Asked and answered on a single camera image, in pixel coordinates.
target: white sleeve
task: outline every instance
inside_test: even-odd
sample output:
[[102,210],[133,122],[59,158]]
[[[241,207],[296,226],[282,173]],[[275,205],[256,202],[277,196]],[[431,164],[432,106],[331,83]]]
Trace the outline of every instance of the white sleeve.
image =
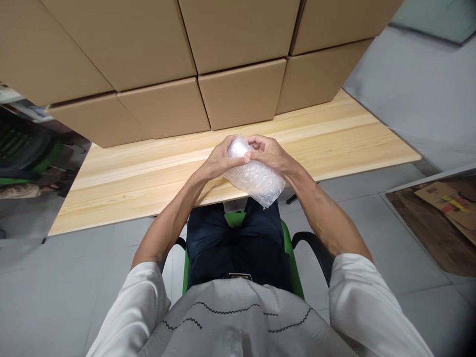
[[169,308],[158,265],[145,262],[135,266],[86,357],[137,356]]
[[336,331],[377,356],[433,356],[375,265],[361,255],[336,257],[329,314]]

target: light wood tabletop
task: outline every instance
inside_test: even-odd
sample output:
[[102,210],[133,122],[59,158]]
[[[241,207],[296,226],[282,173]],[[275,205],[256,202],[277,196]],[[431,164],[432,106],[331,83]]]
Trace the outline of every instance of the light wood tabletop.
[[[341,90],[330,103],[272,121],[107,149],[93,144],[49,236],[159,214],[230,134],[276,138],[316,181],[421,159]],[[205,186],[196,205],[246,196],[225,178],[217,178]]]

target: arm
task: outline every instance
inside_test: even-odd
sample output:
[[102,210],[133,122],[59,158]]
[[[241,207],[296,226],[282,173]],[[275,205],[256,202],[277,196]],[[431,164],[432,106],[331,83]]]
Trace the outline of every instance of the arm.
[[220,143],[155,219],[142,239],[124,285],[109,310],[88,357],[136,356],[170,308],[160,263],[177,240],[205,184],[249,158],[228,158],[234,136]]
[[157,216],[147,230],[132,261],[131,270],[143,262],[159,264],[174,246],[205,184],[227,170],[247,164],[249,158],[229,158],[228,147],[237,135],[230,135],[217,145],[208,159],[192,174],[182,189]]
[[273,138],[248,138],[255,148],[248,154],[274,168],[296,193],[314,233],[334,256],[355,253],[372,261],[362,237],[347,214],[317,184],[311,175]]
[[416,328],[372,263],[357,228],[345,212],[284,151],[275,139],[252,136],[248,154],[279,172],[294,189],[309,224],[336,256],[329,287],[331,326],[360,356],[431,356]]

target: dark pants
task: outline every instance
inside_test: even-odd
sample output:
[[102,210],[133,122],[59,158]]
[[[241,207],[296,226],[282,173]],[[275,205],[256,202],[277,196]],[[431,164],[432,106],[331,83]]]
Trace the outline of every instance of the dark pants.
[[188,288],[242,273],[258,284],[292,292],[277,202],[263,210],[249,198],[245,212],[242,226],[231,228],[223,203],[192,210],[187,225]]

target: black armrest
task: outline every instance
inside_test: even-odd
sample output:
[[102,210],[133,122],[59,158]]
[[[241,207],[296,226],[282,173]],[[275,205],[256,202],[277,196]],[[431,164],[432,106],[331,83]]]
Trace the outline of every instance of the black armrest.
[[[185,250],[185,241],[183,240],[182,237],[179,237],[179,238],[177,239],[177,241],[175,242],[175,244],[180,245],[180,246]],[[160,269],[160,272],[161,272],[161,273],[164,271],[164,267],[165,267],[165,262],[166,262],[166,261],[167,261],[167,257],[165,257],[164,261],[159,264],[159,269]]]
[[331,282],[331,273],[332,273],[332,264],[334,264],[335,257],[327,250],[324,243],[311,232],[298,232],[294,235],[293,240],[293,249],[296,248],[297,244],[301,241],[306,241],[312,251],[314,252],[319,265],[321,266],[324,277],[326,278],[327,286]]

